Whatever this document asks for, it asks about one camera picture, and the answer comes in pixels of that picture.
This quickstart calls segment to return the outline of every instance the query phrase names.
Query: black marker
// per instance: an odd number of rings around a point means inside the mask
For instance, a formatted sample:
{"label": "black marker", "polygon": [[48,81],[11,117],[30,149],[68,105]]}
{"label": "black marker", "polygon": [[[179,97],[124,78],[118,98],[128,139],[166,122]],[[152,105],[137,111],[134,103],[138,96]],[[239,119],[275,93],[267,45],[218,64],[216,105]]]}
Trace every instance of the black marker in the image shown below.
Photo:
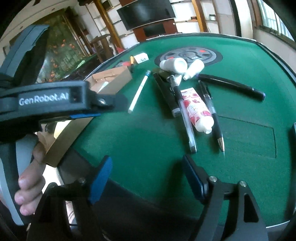
{"label": "black marker", "polygon": [[239,82],[228,80],[225,78],[208,75],[208,74],[199,74],[198,78],[204,82],[212,83],[212,84],[218,84],[221,86],[225,86],[234,90],[237,90],[239,92],[242,92],[246,95],[249,95],[251,97],[254,97],[256,99],[259,99],[263,101],[265,99],[265,93],[259,90],[254,89],[251,86],[247,86],[244,84],[241,84]]}
{"label": "black marker", "polygon": [[181,114],[181,110],[175,100],[174,94],[170,91],[170,85],[162,80],[158,73],[154,73],[153,77],[166,101],[173,117],[177,117]]}
{"label": "black marker", "polygon": [[198,84],[199,84],[200,90],[202,92],[202,95],[204,96],[205,104],[207,105],[207,107],[214,119],[214,132],[215,132],[216,138],[218,140],[220,150],[222,152],[225,152],[223,133],[222,133],[220,125],[219,125],[218,115],[217,115],[216,110],[214,108],[212,98],[207,90],[207,87],[205,86],[205,84],[201,80],[198,81]]}

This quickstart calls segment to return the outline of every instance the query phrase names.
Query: wooden cabinet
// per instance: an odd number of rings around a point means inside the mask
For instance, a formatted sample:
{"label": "wooden cabinet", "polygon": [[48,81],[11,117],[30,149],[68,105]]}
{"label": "wooden cabinet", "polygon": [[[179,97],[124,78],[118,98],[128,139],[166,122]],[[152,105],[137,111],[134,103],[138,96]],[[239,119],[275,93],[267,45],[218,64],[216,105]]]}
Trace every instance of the wooden cabinet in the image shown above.
{"label": "wooden cabinet", "polygon": [[[133,1],[134,0],[119,0],[122,6],[125,6]],[[155,35],[151,34],[151,32],[153,32],[153,27],[157,28],[155,30],[155,33],[156,33]],[[150,34],[147,34],[147,31],[145,31],[145,28],[149,28]],[[159,32],[159,29],[161,28],[164,29],[164,32],[162,33]],[[157,37],[160,34],[163,34],[163,35],[175,34],[178,32],[178,30],[177,30],[175,21],[173,19],[169,19],[169,20],[163,20],[163,21],[159,21],[156,23],[151,23],[151,24],[144,25],[142,27],[135,28],[133,29],[133,32],[135,33],[135,36],[139,42],[144,42],[146,39]]]}

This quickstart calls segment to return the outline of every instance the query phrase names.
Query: wooden shelf post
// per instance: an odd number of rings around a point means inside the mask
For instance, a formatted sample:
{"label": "wooden shelf post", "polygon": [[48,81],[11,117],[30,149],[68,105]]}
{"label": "wooden shelf post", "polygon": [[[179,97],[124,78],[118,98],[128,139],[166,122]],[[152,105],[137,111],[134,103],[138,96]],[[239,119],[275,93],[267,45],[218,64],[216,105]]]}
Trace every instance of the wooden shelf post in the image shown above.
{"label": "wooden shelf post", "polygon": [[106,10],[103,8],[103,5],[101,3],[100,0],[94,0],[94,4],[96,5],[96,8],[98,9],[103,21],[105,22],[106,24],[106,27],[107,29],[109,30],[110,32],[110,35],[111,35],[111,38],[112,38],[112,41],[113,43],[116,45],[116,47],[119,47],[119,48],[122,48],[123,49],[123,45],[122,45],[122,42],[116,32],[116,29],[115,27],[113,26]]}
{"label": "wooden shelf post", "polygon": [[205,15],[202,9],[202,4],[200,0],[192,0],[192,4],[194,7],[195,14],[197,16],[198,25],[200,27],[201,32],[208,32],[207,23],[205,21]]}

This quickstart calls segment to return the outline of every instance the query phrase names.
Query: metal screw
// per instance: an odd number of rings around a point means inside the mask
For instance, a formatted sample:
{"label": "metal screw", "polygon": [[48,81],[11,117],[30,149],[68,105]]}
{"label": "metal screw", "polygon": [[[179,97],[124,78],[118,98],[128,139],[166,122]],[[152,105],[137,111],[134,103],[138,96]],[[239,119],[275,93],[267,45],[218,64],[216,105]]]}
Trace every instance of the metal screw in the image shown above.
{"label": "metal screw", "polygon": [[245,181],[240,181],[239,184],[243,187],[246,187],[247,186],[247,183]]}
{"label": "metal screw", "polygon": [[78,178],[78,182],[81,184],[85,184],[86,180],[84,177],[80,177],[80,178]]}
{"label": "metal screw", "polygon": [[210,176],[210,177],[209,177],[209,180],[210,180],[211,182],[217,182],[217,178],[216,178],[215,176]]}
{"label": "metal screw", "polygon": [[106,101],[104,99],[99,99],[99,102],[102,104],[102,105],[107,105]]}

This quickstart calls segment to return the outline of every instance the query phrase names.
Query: wall-mounted tv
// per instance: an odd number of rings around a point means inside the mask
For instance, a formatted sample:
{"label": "wall-mounted tv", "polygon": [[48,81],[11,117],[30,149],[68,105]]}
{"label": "wall-mounted tv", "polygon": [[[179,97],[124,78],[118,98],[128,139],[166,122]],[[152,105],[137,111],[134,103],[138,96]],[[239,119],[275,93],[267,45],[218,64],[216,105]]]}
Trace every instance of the wall-mounted tv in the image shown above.
{"label": "wall-mounted tv", "polygon": [[176,17],[170,0],[136,0],[117,12],[127,30]]}

